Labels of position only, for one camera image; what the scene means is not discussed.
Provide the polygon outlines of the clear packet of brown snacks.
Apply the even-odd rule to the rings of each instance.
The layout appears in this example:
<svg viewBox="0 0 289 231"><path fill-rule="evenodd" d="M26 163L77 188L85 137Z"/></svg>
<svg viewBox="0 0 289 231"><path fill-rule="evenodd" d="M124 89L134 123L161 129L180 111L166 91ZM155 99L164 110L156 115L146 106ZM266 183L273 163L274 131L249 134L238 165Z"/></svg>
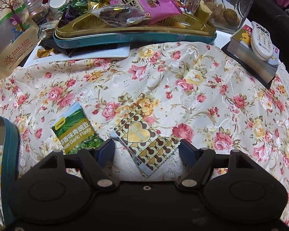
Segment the clear packet of brown snacks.
<svg viewBox="0 0 289 231"><path fill-rule="evenodd" d="M108 5L92 10L91 13L111 27L123 28L146 24L151 17L141 9L128 5Z"/></svg>

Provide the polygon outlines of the glass jar with walnuts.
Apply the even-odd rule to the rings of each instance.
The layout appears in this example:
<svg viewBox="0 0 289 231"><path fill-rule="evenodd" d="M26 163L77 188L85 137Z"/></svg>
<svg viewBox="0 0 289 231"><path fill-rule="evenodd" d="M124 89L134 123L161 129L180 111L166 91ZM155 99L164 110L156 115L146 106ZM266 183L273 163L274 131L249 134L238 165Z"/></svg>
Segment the glass jar with walnuts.
<svg viewBox="0 0 289 231"><path fill-rule="evenodd" d="M254 0L203 0L211 10L209 21L220 31L234 33L241 28Z"/></svg>

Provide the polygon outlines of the kraft paper pouch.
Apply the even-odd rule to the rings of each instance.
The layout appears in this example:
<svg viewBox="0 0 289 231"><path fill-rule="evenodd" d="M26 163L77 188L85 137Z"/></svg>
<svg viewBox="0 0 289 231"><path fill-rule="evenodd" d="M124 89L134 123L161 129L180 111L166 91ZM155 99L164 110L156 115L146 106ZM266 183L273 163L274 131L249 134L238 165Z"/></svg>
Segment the kraft paper pouch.
<svg viewBox="0 0 289 231"><path fill-rule="evenodd" d="M0 79L7 78L33 51L38 30L23 0L0 0Z"/></svg>

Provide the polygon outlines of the white lid jar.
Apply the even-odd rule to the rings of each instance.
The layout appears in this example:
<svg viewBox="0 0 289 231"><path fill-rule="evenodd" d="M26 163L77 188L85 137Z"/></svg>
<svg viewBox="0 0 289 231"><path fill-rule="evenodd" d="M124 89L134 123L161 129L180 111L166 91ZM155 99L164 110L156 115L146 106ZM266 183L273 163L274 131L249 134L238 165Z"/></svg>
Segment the white lid jar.
<svg viewBox="0 0 289 231"><path fill-rule="evenodd" d="M48 0L48 6L51 13L54 15L58 12L58 9L66 4L67 0Z"/></svg>

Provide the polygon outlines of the teal gold tin lid tray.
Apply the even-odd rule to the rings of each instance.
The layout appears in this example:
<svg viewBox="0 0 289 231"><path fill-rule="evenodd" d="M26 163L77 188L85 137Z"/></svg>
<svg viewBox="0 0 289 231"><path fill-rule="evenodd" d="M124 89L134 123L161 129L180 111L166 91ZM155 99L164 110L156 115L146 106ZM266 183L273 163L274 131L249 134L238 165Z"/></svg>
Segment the teal gold tin lid tray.
<svg viewBox="0 0 289 231"><path fill-rule="evenodd" d="M213 44L216 27L210 22L182 13L148 26L114 28L97 16L86 13L65 26L56 25L55 43L63 49L82 48L102 44L203 42Z"/></svg>

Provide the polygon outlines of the notepad block with duck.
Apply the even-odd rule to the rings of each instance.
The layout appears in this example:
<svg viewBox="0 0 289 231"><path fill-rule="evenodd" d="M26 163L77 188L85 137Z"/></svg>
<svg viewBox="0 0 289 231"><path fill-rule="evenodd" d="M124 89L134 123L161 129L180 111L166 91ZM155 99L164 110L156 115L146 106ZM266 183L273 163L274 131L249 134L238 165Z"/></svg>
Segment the notepad block with duck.
<svg viewBox="0 0 289 231"><path fill-rule="evenodd" d="M269 89L279 66L279 49L273 45L273 55L263 61L251 47L252 27L245 24L234 33L222 51L250 72L265 88Z"/></svg>

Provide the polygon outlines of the teal tin box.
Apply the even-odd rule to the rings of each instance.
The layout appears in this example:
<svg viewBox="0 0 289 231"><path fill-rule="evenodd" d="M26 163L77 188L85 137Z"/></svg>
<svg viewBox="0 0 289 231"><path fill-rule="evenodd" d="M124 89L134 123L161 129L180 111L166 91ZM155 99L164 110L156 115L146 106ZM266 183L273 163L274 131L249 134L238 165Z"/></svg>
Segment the teal tin box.
<svg viewBox="0 0 289 231"><path fill-rule="evenodd" d="M18 152L20 136L15 124L0 116L0 146L3 146L1 164L1 204L4 223L8 226L14 216L8 205L9 189L18 176Z"/></svg>

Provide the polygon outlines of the floral tablecloth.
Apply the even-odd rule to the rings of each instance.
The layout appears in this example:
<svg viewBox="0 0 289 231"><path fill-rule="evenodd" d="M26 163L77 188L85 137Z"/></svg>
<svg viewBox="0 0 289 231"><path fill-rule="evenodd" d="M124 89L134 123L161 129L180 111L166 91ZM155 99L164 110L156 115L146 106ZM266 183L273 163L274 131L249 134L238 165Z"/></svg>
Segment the floral tablecloth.
<svg viewBox="0 0 289 231"><path fill-rule="evenodd" d="M204 43L153 44L124 60L54 61L17 68L0 79L0 116L20 134L19 175L61 144L51 124L81 104L107 138L135 107L162 136L184 138L216 153L246 153L288 192L289 74L284 65L269 89L221 49Z"/></svg>

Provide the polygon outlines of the brown gold heart packet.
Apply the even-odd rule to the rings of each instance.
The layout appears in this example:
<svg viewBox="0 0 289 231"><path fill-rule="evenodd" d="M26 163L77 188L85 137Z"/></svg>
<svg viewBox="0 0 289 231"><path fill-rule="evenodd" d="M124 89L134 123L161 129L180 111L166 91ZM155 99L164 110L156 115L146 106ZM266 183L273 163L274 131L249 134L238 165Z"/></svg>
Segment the brown gold heart packet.
<svg viewBox="0 0 289 231"><path fill-rule="evenodd" d="M143 117L137 106L110 132L129 152L140 174L149 178L179 147L174 137L164 137Z"/></svg>

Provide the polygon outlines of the pink snack bag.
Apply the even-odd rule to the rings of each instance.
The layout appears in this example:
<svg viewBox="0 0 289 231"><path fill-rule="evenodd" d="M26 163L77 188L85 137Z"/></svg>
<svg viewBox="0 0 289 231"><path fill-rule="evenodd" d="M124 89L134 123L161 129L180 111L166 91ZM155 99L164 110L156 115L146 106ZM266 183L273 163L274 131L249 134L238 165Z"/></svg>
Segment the pink snack bag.
<svg viewBox="0 0 289 231"><path fill-rule="evenodd" d="M112 0L111 5L127 5L139 8L150 17L148 25L182 14L175 0Z"/></svg>

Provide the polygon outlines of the gold wrapped candy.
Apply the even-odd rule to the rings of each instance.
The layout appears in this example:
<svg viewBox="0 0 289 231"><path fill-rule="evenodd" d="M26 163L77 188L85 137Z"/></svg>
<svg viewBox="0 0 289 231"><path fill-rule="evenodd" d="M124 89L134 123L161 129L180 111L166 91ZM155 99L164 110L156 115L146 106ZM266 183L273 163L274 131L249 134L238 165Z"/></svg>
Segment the gold wrapped candy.
<svg viewBox="0 0 289 231"><path fill-rule="evenodd" d="M51 56L51 53L53 53L54 49L38 49L37 50L37 57L38 58L44 58Z"/></svg>

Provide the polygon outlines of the white board under tray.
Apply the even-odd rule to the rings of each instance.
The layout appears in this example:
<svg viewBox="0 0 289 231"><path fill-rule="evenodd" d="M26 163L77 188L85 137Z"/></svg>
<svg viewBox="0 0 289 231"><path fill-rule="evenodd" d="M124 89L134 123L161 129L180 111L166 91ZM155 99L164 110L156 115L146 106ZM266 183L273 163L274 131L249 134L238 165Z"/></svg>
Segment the white board under tray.
<svg viewBox="0 0 289 231"><path fill-rule="evenodd" d="M51 56L38 58L38 49L54 49ZM130 44L102 44L80 47L75 49L63 49L59 47L54 39L48 38L39 42L30 55L19 65L29 67L39 63L54 62L60 60L81 60L81 59L125 59L129 56Z"/></svg>

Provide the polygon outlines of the white remote control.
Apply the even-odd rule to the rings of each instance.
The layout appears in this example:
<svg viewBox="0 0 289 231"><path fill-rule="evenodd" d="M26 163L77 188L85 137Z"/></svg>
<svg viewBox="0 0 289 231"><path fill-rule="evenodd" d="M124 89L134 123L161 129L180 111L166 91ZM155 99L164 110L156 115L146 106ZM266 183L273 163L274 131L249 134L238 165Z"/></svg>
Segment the white remote control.
<svg viewBox="0 0 289 231"><path fill-rule="evenodd" d="M268 61L273 55L270 33L255 21L252 21L251 47L258 58L263 61Z"/></svg>

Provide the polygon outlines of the green garlic peas packet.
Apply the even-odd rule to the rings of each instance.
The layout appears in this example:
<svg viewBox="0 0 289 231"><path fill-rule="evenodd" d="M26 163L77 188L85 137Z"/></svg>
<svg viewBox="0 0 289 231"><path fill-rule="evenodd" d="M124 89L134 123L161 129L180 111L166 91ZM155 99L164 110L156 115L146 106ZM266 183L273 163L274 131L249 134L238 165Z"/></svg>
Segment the green garlic peas packet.
<svg viewBox="0 0 289 231"><path fill-rule="evenodd" d="M76 154L81 149L96 149L104 142L78 102L73 103L50 127L66 154Z"/></svg>

